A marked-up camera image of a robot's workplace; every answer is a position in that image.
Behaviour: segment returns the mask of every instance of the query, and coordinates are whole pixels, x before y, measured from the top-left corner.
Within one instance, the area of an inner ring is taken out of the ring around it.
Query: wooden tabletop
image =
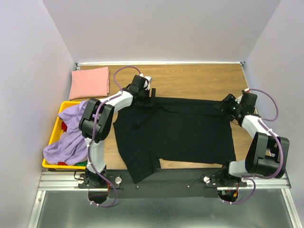
[[[105,66],[81,66],[81,70]],[[118,92],[113,81],[113,74],[123,66],[108,66],[110,69],[110,93]],[[152,77],[152,88],[156,88],[158,97],[178,97],[188,99],[222,100],[229,93],[238,97],[242,89],[247,88],[243,71],[238,64],[212,65],[138,65],[144,76]],[[125,87],[131,83],[135,69],[127,68],[116,76],[118,83]],[[251,144],[251,137],[240,126],[231,123],[233,141],[237,161],[245,159]],[[119,155],[113,125],[104,142],[104,159],[107,169],[126,169]],[[204,164],[181,161],[165,161],[160,159],[162,168],[211,168],[220,167],[218,164]]]

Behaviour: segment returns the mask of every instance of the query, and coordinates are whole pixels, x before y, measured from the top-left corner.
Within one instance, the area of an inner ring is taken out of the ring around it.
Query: gray wall
[[[303,85],[304,85],[304,1],[282,0],[245,63],[250,87],[268,91],[276,99],[280,116],[269,123],[290,140],[287,172],[302,224],[303,185]],[[259,114],[274,116],[274,107],[264,96],[257,102]]]
[[[44,0],[76,62],[245,61],[280,0]]]
[[[73,60],[41,0],[0,3],[0,227],[28,224]]]

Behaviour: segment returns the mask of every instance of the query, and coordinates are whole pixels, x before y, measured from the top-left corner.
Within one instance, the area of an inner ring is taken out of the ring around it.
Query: purple towel
[[[67,131],[61,135],[59,141],[44,148],[43,155],[48,163],[58,164],[61,161],[68,165],[75,165],[87,160],[86,142],[78,128],[86,104],[87,101],[82,101],[58,114],[58,117],[67,125]]]

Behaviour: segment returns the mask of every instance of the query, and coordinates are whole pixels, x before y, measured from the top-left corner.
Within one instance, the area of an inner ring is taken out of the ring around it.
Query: pink cloth
[[[69,99],[107,96],[109,93],[109,68],[72,71]]]

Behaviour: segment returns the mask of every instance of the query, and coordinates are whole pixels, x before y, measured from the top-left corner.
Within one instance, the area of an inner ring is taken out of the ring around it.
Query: dark gray panel
[[[242,190],[241,195],[250,190]],[[91,206],[87,192],[47,192],[39,228],[289,228],[281,190],[256,190],[246,203],[218,199],[120,199],[112,208]]]

